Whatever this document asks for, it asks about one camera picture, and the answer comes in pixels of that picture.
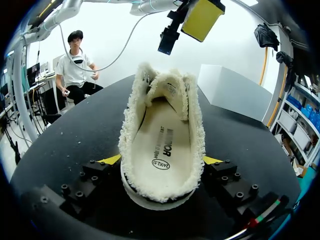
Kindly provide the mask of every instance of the yellow pipe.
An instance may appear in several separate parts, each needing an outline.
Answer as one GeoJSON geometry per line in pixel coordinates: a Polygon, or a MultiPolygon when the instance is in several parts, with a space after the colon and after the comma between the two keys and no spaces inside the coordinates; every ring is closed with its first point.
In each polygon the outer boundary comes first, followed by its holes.
{"type": "Polygon", "coordinates": [[[41,18],[41,16],[45,13],[45,11],[54,3],[55,0],[52,0],[48,6],[46,6],[46,8],[40,13],[40,15],[38,16],[38,18],[41,18]]]}
{"type": "Polygon", "coordinates": [[[262,84],[262,80],[264,79],[264,75],[265,75],[266,64],[267,64],[267,57],[268,57],[268,47],[265,47],[264,63],[263,63],[263,68],[262,68],[261,77],[260,77],[260,82],[259,82],[259,85],[260,85],[260,86],[261,86],[261,84],[262,84]]]}
{"type": "MultiPolygon", "coordinates": [[[[279,97],[278,97],[279,99],[282,97],[282,93],[283,93],[284,88],[285,88],[287,71],[288,71],[288,68],[285,65],[284,66],[284,75],[283,75],[283,80],[282,80],[282,86],[281,86],[280,94],[279,94],[279,97]]],[[[267,127],[270,127],[271,122],[274,120],[274,117],[275,117],[275,114],[277,112],[278,106],[279,106],[279,101],[276,102],[276,105],[275,105],[275,108],[273,110],[273,113],[272,113],[272,115],[271,115],[271,117],[269,119],[268,124],[266,125],[267,127]]]]}

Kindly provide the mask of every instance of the black pants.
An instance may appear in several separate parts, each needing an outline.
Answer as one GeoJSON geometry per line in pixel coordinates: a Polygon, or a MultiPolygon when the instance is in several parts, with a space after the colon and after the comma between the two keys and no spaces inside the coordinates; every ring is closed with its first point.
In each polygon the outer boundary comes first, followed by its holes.
{"type": "Polygon", "coordinates": [[[74,105],[77,105],[78,103],[80,103],[82,100],[85,99],[85,94],[93,95],[96,92],[103,89],[103,87],[97,84],[95,85],[92,82],[86,81],[82,87],[71,85],[71,86],[68,86],[66,89],[70,91],[68,98],[73,100],[74,105]]]}

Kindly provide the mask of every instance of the yellow pad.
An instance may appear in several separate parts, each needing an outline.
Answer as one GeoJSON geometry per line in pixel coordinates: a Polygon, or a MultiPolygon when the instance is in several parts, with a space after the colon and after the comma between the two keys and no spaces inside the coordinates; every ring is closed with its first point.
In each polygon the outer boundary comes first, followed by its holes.
{"type": "Polygon", "coordinates": [[[106,159],[102,159],[100,161],[97,161],[98,163],[106,163],[106,164],[110,164],[113,165],[116,161],[118,161],[121,158],[121,155],[115,155],[106,159]]]}
{"type": "MultiPolygon", "coordinates": [[[[112,157],[109,157],[109,158],[106,158],[106,159],[99,160],[99,161],[97,161],[97,162],[98,162],[98,163],[106,163],[106,164],[113,165],[113,164],[116,163],[120,158],[121,158],[121,155],[118,154],[118,155],[115,155],[115,156],[112,156],[112,157]]],[[[219,160],[219,159],[215,159],[215,158],[208,157],[208,156],[204,156],[204,157],[203,157],[203,161],[204,161],[206,164],[214,164],[214,163],[221,163],[221,162],[223,162],[223,161],[221,161],[221,160],[219,160]]]]}
{"type": "Polygon", "coordinates": [[[223,161],[219,160],[219,159],[215,159],[215,158],[212,158],[212,157],[208,157],[208,156],[204,156],[203,157],[203,161],[206,163],[206,164],[214,164],[214,163],[221,163],[223,161]]]}
{"type": "Polygon", "coordinates": [[[181,30],[203,42],[220,15],[225,14],[208,0],[199,0],[187,16],[181,30]]]}

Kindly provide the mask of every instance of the black platform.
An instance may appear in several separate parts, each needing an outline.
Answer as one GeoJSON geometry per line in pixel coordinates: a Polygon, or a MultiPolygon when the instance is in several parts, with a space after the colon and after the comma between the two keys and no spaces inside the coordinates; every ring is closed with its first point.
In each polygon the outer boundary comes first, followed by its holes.
{"type": "MultiPolygon", "coordinates": [[[[134,76],[118,81],[85,99],[51,125],[25,153],[11,185],[20,196],[33,187],[48,185],[55,192],[78,177],[81,165],[119,153],[118,140],[134,76]]],[[[288,207],[297,200],[296,175],[275,137],[252,118],[209,104],[201,90],[199,103],[205,129],[206,154],[229,159],[242,176],[269,191],[287,195],[288,207]]],[[[120,179],[109,183],[106,198],[97,202],[85,222],[117,236],[136,239],[225,239],[234,221],[209,198],[202,185],[183,205],[167,211],[144,209],[130,200],[120,179]]],[[[275,221],[275,231],[284,217],[275,221]]]]}

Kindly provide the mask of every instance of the white fleece lining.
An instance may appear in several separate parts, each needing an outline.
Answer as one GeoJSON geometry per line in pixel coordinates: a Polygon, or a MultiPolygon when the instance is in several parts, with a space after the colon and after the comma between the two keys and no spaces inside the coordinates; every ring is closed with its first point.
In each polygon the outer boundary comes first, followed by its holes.
{"type": "Polygon", "coordinates": [[[128,101],[128,109],[124,111],[124,116],[125,121],[123,122],[122,130],[120,131],[118,145],[120,154],[122,155],[121,167],[127,177],[128,183],[137,190],[139,195],[159,203],[165,203],[168,199],[174,200],[177,197],[190,193],[198,187],[204,166],[205,131],[202,125],[202,114],[198,103],[196,78],[194,76],[187,74],[182,77],[177,71],[159,74],[159,72],[153,70],[148,64],[140,65],[132,86],[132,94],[128,101]],[[146,90],[149,84],[146,83],[146,81],[143,81],[145,73],[150,75],[153,79],[147,97],[146,90]],[[171,192],[154,192],[152,189],[136,184],[137,180],[132,163],[132,143],[134,142],[138,128],[141,125],[143,118],[142,113],[144,113],[146,109],[146,106],[143,103],[146,101],[146,104],[150,105],[152,99],[156,96],[158,84],[161,82],[167,83],[167,79],[174,79],[174,82],[178,83],[176,87],[179,89],[178,91],[181,98],[187,97],[188,95],[188,99],[185,98],[181,101],[180,114],[177,106],[172,107],[175,108],[180,119],[187,118],[189,120],[190,151],[193,156],[191,158],[192,168],[189,177],[180,187],[172,189],[171,192]]]}

